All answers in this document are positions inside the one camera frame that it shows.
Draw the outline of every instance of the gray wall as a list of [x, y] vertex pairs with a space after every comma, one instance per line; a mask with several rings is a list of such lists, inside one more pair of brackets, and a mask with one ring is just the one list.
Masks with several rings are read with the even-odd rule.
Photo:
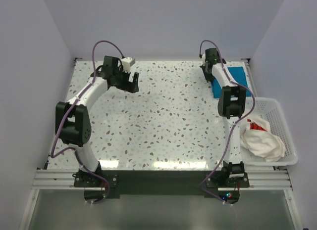
[[72, 57], [43, 0], [0, 0], [0, 229], [17, 229]]
[[[72, 55], [91, 58], [98, 40], [140, 58], [198, 59], [199, 43], [226, 58], [253, 55], [283, 0], [44, 0]], [[118, 53], [111, 46], [105, 52]]]
[[282, 105], [299, 162], [289, 168], [306, 227], [317, 229], [317, 0], [285, 0], [251, 59], [260, 96]]

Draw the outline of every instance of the blue cloth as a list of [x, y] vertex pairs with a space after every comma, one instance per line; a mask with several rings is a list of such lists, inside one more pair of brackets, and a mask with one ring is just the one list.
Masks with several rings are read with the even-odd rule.
[[[237, 81], [237, 83], [240, 83], [240, 84], [248, 87], [246, 74], [243, 70], [243, 67], [229, 67], [228, 70], [231, 73], [231, 75], [233, 76], [233, 78]], [[221, 86], [219, 85], [217, 79], [214, 79], [211, 82], [211, 85], [212, 85], [211, 89], [212, 89], [212, 93], [213, 93], [214, 98], [220, 98]]]

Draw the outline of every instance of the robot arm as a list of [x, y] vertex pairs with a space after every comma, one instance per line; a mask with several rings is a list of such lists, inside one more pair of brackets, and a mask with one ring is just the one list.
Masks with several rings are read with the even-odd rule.
[[[207, 49], [202, 56], [202, 60], [203, 64], [201, 68], [203, 69], [206, 80], [212, 82], [214, 79], [217, 79], [221, 86], [218, 113], [223, 117], [227, 142], [232, 126], [244, 113], [246, 90], [234, 84], [236, 82], [228, 70], [226, 61], [223, 59], [224, 67], [222, 67], [216, 48]], [[242, 177], [244, 175], [244, 166], [240, 151], [239, 128], [239, 124], [237, 124], [235, 129], [233, 129], [228, 151], [224, 158], [224, 167], [230, 170], [229, 178]]]
[[[83, 165], [92, 172], [95, 172], [100, 164], [89, 143], [92, 131], [89, 110], [98, 98], [112, 86], [131, 93], [139, 91], [139, 73], [130, 72], [134, 63], [135, 60], [129, 57], [119, 60], [119, 58], [105, 56], [103, 65], [99, 67], [101, 71], [97, 69], [95, 82], [93, 83], [94, 74], [91, 74], [88, 83], [76, 96], [68, 102], [59, 102], [56, 106], [55, 132], [57, 132], [66, 111], [77, 101], [64, 122], [59, 138], [63, 143], [77, 150]], [[80, 170], [86, 172], [83, 165]]]

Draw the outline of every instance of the white laundry basket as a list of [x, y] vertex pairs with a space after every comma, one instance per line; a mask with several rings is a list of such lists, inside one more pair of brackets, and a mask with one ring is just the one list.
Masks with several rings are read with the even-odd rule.
[[[246, 99], [246, 109], [251, 109], [252, 98]], [[257, 157], [249, 150], [241, 147], [241, 155], [244, 164], [256, 166], [286, 166], [297, 163], [298, 157], [295, 146], [289, 132], [280, 104], [271, 98], [256, 97], [256, 106], [253, 114], [269, 121], [272, 134], [279, 136], [285, 144], [285, 156], [277, 162], [265, 162], [264, 158]]]

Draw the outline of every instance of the speckled tabletop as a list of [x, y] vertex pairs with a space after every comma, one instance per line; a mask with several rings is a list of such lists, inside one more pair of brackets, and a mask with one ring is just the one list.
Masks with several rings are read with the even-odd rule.
[[[244, 62], [228, 62], [228, 67]], [[218, 100], [199, 61], [137, 61], [138, 93], [110, 88], [90, 111], [94, 154], [103, 169], [212, 170], [225, 140]], [[86, 84], [91, 61], [78, 61], [67, 100]], [[57, 149], [66, 147], [60, 140]], [[48, 169], [74, 170], [73, 152], [49, 159]]]

